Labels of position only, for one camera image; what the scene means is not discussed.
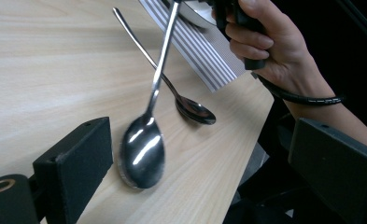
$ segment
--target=person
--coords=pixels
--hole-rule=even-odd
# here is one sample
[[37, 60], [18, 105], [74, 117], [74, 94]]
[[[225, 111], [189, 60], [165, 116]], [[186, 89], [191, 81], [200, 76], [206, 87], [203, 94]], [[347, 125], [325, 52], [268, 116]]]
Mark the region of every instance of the person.
[[[302, 33], [288, 15], [271, 0], [239, 0], [238, 3], [249, 17], [262, 24], [263, 30], [261, 33], [254, 32], [236, 24], [232, 12], [228, 12], [224, 32], [236, 57], [241, 60], [265, 60], [265, 66], [253, 72], [281, 90], [304, 97], [335, 97], [335, 92], [309, 52]], [[295, 119], [318, 120], [367, 146], [367, 126], [344, 104], [303, 105], [291, 101], [284, 101], [284, 104]], [[257, 220], [252, 216], [256, 209], [260, 214], [273, 214], [273, 211], [263, 211], [264, 208], [257, 208], [252, 202], [245, 201], [240, 203], [238, 209], [229, 210], [224, 223], [244, 223], [244, 220], [247, 223], [276, 223], [273, 218], [277, 218], [277, 223], [291, 222], [285, 214], [263, 215], [269, 220]]]

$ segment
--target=silver spoon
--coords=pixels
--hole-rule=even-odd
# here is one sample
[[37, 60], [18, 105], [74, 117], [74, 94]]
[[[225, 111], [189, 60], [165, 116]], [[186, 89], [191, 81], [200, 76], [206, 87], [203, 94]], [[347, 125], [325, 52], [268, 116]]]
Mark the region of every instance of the silver spoon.
[[167, 51], [174, 31], [176, 16], [181, 0], [175, 0], [170, 10], [159, 66], [157, 67], [148, 108], [134, 120], [122, 137], [118, 166], [125, 182], [137, 189], [148, 189], [156, 185], [162, 177], [165, 165], [165, 152], [161, 131], [153, 116], [161, 84], [161, 73], [166, 61]]
[[[122, 14], [117, 8], [113, 8], [114, 14], [116, 15], [117, 19], [120, 21], [122, 27], [124, 27], [125, 31], [128, 33], [128, 35], [131, 37], [131, 39], [135, 42], [135, 44], [139, 47], [139, 49], [142, 51], [142, 53], [145, 55], [145, 57], [148, 59], [148, 61], [151, 63], [151, 65], [157, 69], [157, 64], [151, 59], [148, 52], [143, 48], [142, 44], [139, 42], [139, 40], [134, 35], [134, 32], [131, 30], [128, 23], [125, 21], [125, 19], [122, 17]], [[188, 99], [179, 93], [177, 93], [177, 90], [172, 85], [172, 83], [169, 81], [169, 79], [166, 77], [164, 73], [161, 74], [162, 80], [165, 82], [165, 84], [169, 87], [171, 92], [174, 94], [176, 100], [176, 107], [177, 110], [186, 116], [189, 119], [195, 120], [202, 124], [214, 124], [216, 122], [215, 115], [208, 110], [203, 105], [198, 104], [197, 102], [192, 101], [191, 99]]]

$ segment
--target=wood grain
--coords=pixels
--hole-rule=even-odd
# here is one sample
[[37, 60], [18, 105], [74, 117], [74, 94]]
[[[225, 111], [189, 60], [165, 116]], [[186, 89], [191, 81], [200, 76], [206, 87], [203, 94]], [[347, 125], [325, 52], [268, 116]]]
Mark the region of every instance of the wood grain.
[[[148, 104], [154, 70], [112, 7], [158, 59], [162, 31], [138, 1], [0, 0], [0, 176], [29, 177], [44, 151], [100, 117], [110, 117], [117, 155]], [[162, 181], [130, 189], [113, 165], [78, 223], [222, 222], [273, 98], [249, 73], [211, 93], [173, 46], [164, 73], [217, 123], [183, 118], [162, 83], [154, 112], [166, 148]]]

